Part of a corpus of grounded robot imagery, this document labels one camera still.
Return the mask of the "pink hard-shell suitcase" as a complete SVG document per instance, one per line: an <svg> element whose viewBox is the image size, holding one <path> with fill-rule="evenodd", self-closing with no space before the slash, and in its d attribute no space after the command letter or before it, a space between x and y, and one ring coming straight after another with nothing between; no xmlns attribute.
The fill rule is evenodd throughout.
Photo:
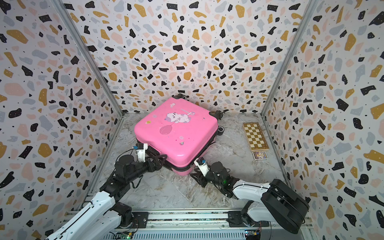
<svg viewBox="0 0 384 240"><path fill-rule="evenodd" d="M224 112L211 112L178 94L140 120L134 132L138 143L148 145L148 156L166 155L165 167L186 176L216 136L223 134L219 125L223 117Z"/></svg>

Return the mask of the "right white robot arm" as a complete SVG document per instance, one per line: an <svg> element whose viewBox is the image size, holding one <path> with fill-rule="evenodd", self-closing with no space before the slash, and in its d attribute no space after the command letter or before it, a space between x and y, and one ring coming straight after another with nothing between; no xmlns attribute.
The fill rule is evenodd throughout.
<svg viewBox="0 0 384 240"><path fill-rule="evenodd" d="M252 227L261 221L276 222L291 234L297 234L305 223L309 204L279 179L258 184L232 177L221 162L208 165L203 158L196 159L191 177L201 187L214 185L230 199L246 200L241 210L242 224Z"/></svg>

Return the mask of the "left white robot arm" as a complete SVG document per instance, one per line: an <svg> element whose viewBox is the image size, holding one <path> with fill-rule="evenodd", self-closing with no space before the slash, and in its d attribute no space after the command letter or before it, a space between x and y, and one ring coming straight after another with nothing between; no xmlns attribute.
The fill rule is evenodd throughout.
<svg viewBox="0 0 384 240"><path fill-rule="evenodd" d="M120 202L131 189L134 180L160 170L167 155L144 157L121 155L115 169L91 201L47 240L100 240L119 226L133 227L132 208Z"/></svg>

